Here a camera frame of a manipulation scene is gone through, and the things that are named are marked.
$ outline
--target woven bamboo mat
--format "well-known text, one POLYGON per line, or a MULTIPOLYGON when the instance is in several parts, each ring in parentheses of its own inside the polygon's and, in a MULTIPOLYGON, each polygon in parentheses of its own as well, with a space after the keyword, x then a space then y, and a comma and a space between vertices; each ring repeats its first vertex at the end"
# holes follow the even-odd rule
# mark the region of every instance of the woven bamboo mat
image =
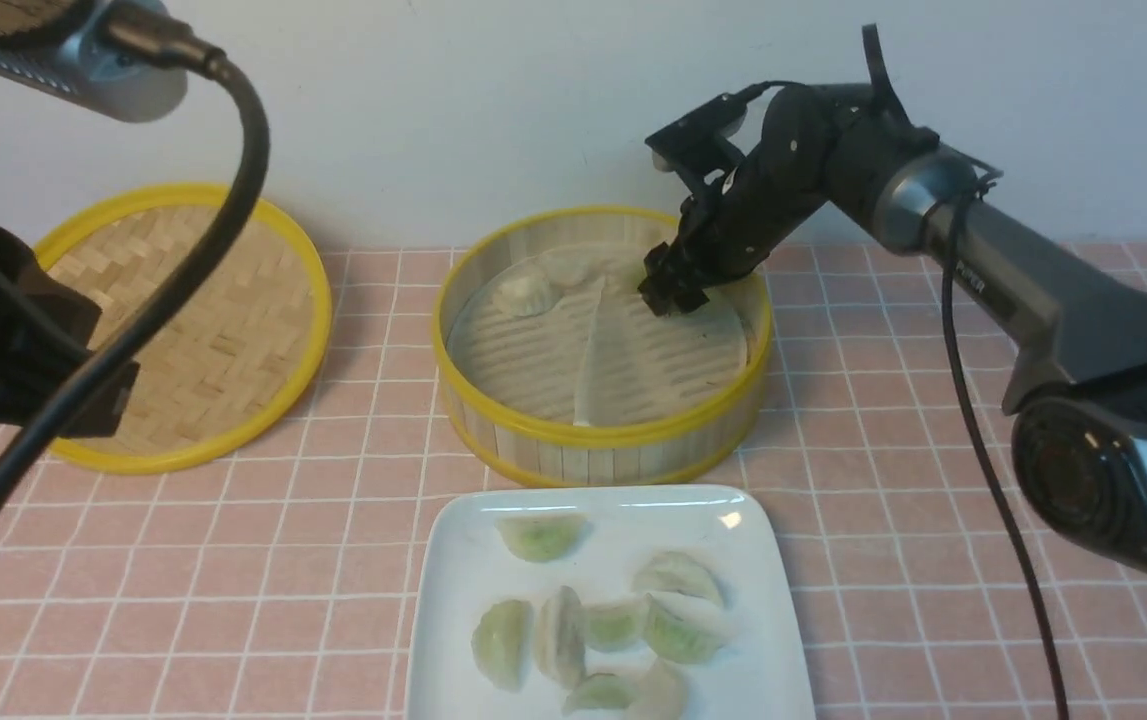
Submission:
MULTIPOLYGON (((198 241, 217 209, 170 205, 107 225, 49 274, 102 307, 97 347, 198 241)), ((142 365, 119 433, 89 451, 157 456, 185 451, 252 418, 307 351, 312 285, 303 260, 266 224, 250 220, 220 268, 138 355, 142 365)))

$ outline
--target bamboo steamer lid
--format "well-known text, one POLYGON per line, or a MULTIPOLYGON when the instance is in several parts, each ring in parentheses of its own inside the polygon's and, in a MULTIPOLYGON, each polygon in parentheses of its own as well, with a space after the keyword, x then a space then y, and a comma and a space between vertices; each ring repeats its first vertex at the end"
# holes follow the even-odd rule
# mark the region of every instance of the bamboo steamer lid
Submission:
MULTIPOLYGON (((37 248, 56 281, 102 310, 91 347, 128 322, 193 250, 225 197, 169 186, 97 205, 37 248)), ((275 423, 320 366, 331 297, 305 233, 259 201, 201 290, 138 354, 142 370, 110 438, 53 451, 109 474, 161 474, 229 454, 275 423)))

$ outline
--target black cable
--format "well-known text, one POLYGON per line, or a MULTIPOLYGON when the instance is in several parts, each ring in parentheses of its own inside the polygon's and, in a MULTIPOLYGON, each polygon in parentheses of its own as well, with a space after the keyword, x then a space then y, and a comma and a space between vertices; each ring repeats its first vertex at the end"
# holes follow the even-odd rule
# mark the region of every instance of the black cable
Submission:
POLYGON ((226 201, 213 222, 174 273, 154 291, 127 323, 67 382, 29 421, 0 455, 0 511, 19 486, 26 470, 67 428, 89 398, 128 363, 177 311, 193 297, 231 250, 262 196, 271 155, 271 132, 257 91, 221 50, 195 38, 177 19, 119 3, 108 13, 106 34, 120 49, 159 66, 185 68, 218 83, 235 101, 244 128, 244 150, 226 201))
POLYGON ((947 360, 951 363, 951 379, 955 384, 955 398, 960 400, 960 413, 963 415, 965 428, 969 430, 969 439, 977 454, 977 462, 981 464, 981 472, 986 479, 986 487, 990 488, 990 496, 994 500, 994 507, 999 510, 999 518, 1004 523, 1004 532, 1008 533, 1009 542, 1013 542, 1013 551, 1017 555, 1017 564, 1022 569, 1022 579, 1027 580, 1027 592, 1030 592, 1031 606, 1035 610, 1035 624, 1039 626, 1040 642, 1044 643, 1044 657, 1050 665, 1050 680, 1053 682, 1053 703, 1058 709, 1059 720, 1070 720, 1071 710, 1067 706, 1066 681, 1062 679, 1062 665, 1058 662, 1058 644, 1053 642, 1053 625, 1050 624, 1048 609, 1044 605, 1044 594, 1040 593, 1039 579, 1035 574, 1035 565, 1031 564, 1030 553, 1027 551, 1027 543, 1022 541, 1021 530, 1017 522, 1013 519, 1012 507, 1008 507, 1008 498, 1004 495, 999 477, 994 474, 994 465, 990 461, 986 452, 986 444, 981 437, 981 429, 977 425, 977 416, 974 414, 972 400, 969 398, 969 386, 965 382, 963 363, 960 360, 960 341, 955 336, 955 318, 952 300, 954 290, 954 271, 960 258, 960 236, 965 228, 965 218, 969 214, 972 203, 982 191, 988 190, 994 181, 994 173, 981 178, 980 188, 968 191, 955 203, 951 217, 951 227, 947 230, 945 241, 945 260, 942 264, 942 337, 947 343, 947 360))

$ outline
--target robotic arm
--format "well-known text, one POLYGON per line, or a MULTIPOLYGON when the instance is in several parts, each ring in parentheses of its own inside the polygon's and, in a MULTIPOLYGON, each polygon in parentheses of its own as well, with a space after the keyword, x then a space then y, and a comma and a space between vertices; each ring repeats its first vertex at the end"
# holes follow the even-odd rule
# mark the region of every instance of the robotic arm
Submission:
POLYGON ((1013 465, 1027 500, 1072 542, 1147 573, 1147 294, 981 202, 949 249, 980 163, 911 124, 874 26, 864 41, 869 83, 762 83, 647 138, 655 165, 692 195, 674 241, 645 259, 643 300, 657 315, 696 310, 707 288, 752 273, 825 202, 894 255, 942 265, 953 251, 954 281, 1019 347, 1002 410, 1017 415, 1013 465), (760 142, 743 156, 729 130, 775 86, 760 142))

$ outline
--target steamer basket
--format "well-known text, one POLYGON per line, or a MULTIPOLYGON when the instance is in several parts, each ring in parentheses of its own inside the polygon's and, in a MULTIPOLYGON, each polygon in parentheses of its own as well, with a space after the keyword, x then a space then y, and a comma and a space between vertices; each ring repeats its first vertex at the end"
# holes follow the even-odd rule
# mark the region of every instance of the steamer basket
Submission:
POLYGON ((764 401, 773 311, 760 274, 721 288, 747 332, 746 368, 692 409, 619 426, 576 426, 536 418, 485 396, 448 353, 448 337, 473 296, 513 265, 577 242, 655 246, 674 236, 674 219, 631 208, 578 208, 510 225, 474 246, 450 271, 432 324, 440 405, 487 465, 531 487, 627 486, 695 479, 750 433, 764 401))
MULTIPOLYGON (((102 307, 92 347, 174 272, 225 199, 220 186, 149 187, 83 211, 38 243, 42 268, 102 307)), ((330 320, 320 255, 259 199, 216 273, 139 352, 119 432, 60 439, 53 454, 103 474, 166 474, 229 454, 298 400, 330 320)))

